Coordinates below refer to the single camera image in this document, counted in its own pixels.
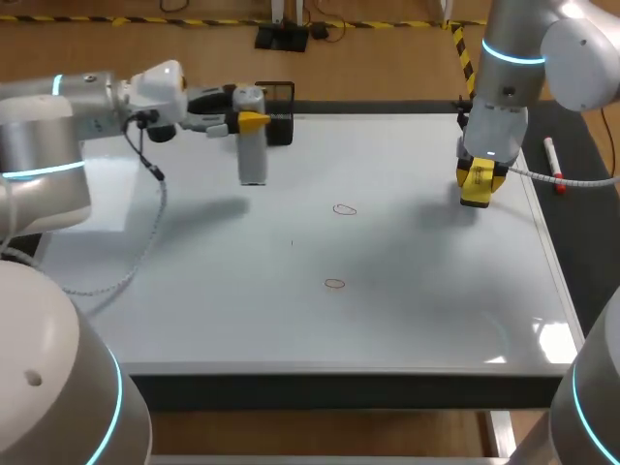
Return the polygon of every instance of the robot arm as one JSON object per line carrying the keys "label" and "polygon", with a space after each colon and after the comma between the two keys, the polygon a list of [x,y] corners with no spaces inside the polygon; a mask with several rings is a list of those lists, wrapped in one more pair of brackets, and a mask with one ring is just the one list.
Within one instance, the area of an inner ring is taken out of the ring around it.
{"label": "robot arm", "polygon": [[[96,73],[0,85],[0,172],[11,182],[18,234],[87,219],[91,202],[82,142],[118,136],[126,121],[142,112],[153,116],[148,128],[185,118],[186,84],[178,62],[162,63],[129,81]],[[3,218],[6,195],[2,189]],[[7,222],[0,225],[0,235],[7,235]]]}
{"label": "robot arm", "polygon": [[587,0],[495,0],[482,48],[461,167],[514,163],[545,76],[567,109],[620,99],[620,19]]}

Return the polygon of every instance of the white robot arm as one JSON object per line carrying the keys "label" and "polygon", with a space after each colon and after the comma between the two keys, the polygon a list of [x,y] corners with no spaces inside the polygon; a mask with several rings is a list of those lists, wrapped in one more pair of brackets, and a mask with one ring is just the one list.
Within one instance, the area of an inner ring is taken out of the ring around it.
{"label": "white robot arm", "polygon": [[[495,0],[482,45],[459,169],[482,160],[478,166],[488,167],[491,176],[506,175],[527,130],[527,107],[539,99],[545,76],[567,109],[620,100],[620,19],[589,1]],[[463,189],[461,202],[467,195]],[[476,204],[479,198],[464,203],[485,206]],[[548,424],[539,428],[563,465],[620,464],[619,334],[620,290],[562,381],[543,419]],[[532,443],[526,441],[509,463],[548,463],[548,455],[528,449]]]}
{"label": "white robot arm", "polygon": [[[148,128],[187,115],[185,77],[168,61],[116,81],[96,73],[0,85],[0,172],[11,181],[20,235],[67,228],[90,214],[81,144],[120,135],[126,122],[149,114]],[[6,192],[0,217],[7,218]],[[2,221],[0,236],[7,233]]]}
{"label": "white robot arm", "polygon": [[567,109],[620,99],[620,18],[587,0],[495,0],[482,45],[464,137],[472,157],[514,162],[545,76]]}
{"label": "white robot arm", "polygon": [[[120,135],[141,114],[147,129],[168,127],[187,105],[175,61],[129,81],[97,73],[1,85],[0,172],[11,182],[18,234],[88,217],[83,140]],[[6,215],[6,192],[0,196]],[[33,268],[0,262],[0,295],[0,463],[146,463],[148,409],[60,287]]]}

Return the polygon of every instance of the white table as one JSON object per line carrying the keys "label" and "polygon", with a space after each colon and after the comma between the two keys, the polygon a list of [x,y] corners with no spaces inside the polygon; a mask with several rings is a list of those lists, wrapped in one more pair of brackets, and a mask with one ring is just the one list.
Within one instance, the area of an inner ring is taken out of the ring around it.
{"label": "white table", "polygon": [[[459,205],[458,134],[449,114],[301,116],[259,188],[232,139],[149,143],[170,186],[157,246],[126,292],[77,304],[132,375],[561,376],[582,336],[532,184]],[[158,203],[122,139],[86,157],[93,218],[39,251],[79,289],[124,274]]]}

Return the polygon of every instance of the table leg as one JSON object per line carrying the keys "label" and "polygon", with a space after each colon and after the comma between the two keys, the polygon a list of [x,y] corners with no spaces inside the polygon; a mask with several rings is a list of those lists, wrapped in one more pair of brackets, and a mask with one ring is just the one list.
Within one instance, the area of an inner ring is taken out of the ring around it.
{"label": "table leg", "polygon": [[545,413],[511,455],[508,465],[547,465],[552,459],[549,413]]}
{"label": "table leg", "polygon": [[284,1],[271,0],[271,22],[279,24],[284,19]]}
{"label": "table leg", "polygon": [[509,458],[516,444],[510,412],[486,412],[486,424],[493,456]]}

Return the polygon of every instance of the white marker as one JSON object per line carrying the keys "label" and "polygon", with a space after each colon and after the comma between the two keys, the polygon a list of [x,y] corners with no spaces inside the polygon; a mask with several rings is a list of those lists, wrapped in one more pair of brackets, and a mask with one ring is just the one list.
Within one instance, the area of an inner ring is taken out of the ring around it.
{"label": "white marker", "polygon": [[[546,138],[544,140],[544,150],[546,151],[546,158],[549,161],[549,166],[551,167],[551,173],[553,177],[558,179],[564,179],[562,175],[562,170],[560,170],[560,162],[558,160],[558,155],[555,153],[555,146],[553,145],[553,140],[551,138]],[[558,194],[564,194],[566,192],[566,186],[561,186],[559,184],[555,184],[555,192]]]}

